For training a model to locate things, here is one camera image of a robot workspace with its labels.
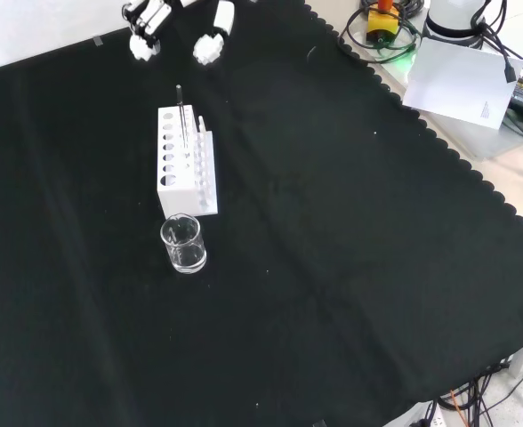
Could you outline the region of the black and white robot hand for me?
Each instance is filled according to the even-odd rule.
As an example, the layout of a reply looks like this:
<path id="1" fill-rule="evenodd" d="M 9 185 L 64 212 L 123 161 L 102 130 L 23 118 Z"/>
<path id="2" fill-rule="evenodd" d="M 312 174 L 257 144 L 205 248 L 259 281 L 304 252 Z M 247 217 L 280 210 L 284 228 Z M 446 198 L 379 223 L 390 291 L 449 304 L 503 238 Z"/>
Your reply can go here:
<path id="1" fill-rule="evenodd" d="M 136 60 L 149 61 L 160 53 L 159 38 L 167 22 L 176 12 L 194 8 L 197 1 L 130 1 L 121 14 L 129 24 L 129 49 Z M 236 7 L 233 1 L 215 1 L 213 29 L 195 43 L 193 57 L 202 66 L 215 63 L 234 26 Z"/>

